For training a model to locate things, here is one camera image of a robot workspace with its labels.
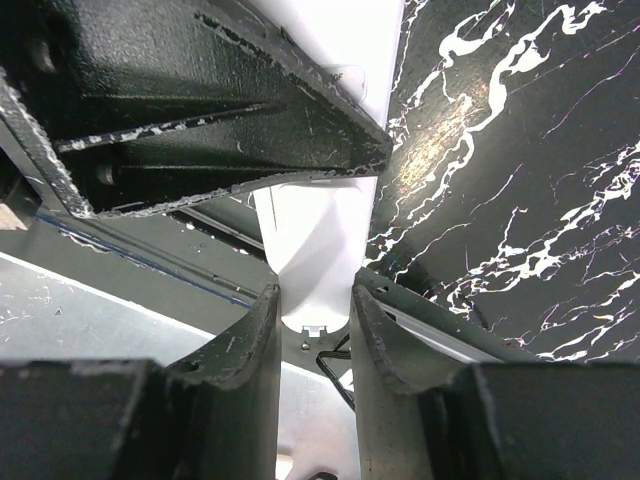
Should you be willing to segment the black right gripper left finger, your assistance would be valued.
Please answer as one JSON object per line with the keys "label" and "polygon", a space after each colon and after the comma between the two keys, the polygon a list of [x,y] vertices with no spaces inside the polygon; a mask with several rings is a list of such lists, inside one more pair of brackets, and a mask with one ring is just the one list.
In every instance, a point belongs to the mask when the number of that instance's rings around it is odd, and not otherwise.
{"label": "black right gripper left finger", "polygon": [[271,479],[280,394],[280,289],[191,354],[5,361],[5,479]]}

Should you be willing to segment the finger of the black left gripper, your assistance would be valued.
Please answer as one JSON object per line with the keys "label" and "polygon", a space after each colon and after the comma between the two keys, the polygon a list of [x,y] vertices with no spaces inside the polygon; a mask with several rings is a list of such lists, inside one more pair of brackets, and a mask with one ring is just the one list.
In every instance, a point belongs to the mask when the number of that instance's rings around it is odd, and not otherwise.
{"label": "finger of the black left gripper", "polygon": [[49,182],[78,217],[372,177],[391,142],[319,55],[245,1],[54,1]]}

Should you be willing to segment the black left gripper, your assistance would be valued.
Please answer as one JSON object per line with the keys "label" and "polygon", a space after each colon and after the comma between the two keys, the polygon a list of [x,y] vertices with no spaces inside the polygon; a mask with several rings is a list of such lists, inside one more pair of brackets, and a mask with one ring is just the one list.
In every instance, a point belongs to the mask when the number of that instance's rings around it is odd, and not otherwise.
{"label": "black left gripper", "polygon": [[46,1],[1,4],[1,117],[24,152],[19,169],[77,218],[129,214],[110,149],[129,129],[86,96],[73,71],[73,32]]}

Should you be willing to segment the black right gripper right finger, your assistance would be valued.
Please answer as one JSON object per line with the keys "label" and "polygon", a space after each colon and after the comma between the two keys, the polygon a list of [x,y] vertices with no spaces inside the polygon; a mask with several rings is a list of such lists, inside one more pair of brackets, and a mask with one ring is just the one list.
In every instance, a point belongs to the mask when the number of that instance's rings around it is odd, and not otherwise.
{"label": "black right gripper right finger", "polygon": [[635,479],[639,368],[460,363],[352,292],[365,479]]}

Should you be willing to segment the white remote control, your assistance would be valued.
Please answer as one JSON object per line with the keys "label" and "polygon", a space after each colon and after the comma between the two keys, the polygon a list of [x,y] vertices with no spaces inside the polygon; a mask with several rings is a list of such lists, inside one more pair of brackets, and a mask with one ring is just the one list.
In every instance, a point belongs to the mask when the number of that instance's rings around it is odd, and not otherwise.
{"label": "white remote control", "polygon": [[383,127],[388,118],[402,1],[255,1]]}

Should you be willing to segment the white battery cover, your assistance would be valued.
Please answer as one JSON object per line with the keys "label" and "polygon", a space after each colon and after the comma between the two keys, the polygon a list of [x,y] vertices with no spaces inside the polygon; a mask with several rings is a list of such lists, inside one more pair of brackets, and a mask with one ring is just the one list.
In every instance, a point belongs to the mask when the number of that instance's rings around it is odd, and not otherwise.
{"label": "white battery cover", "polygon": [[254,201],[267,262],[281,288],[281,319],[318,338],[348,323],[363,265],[375,177],[283,183]]}

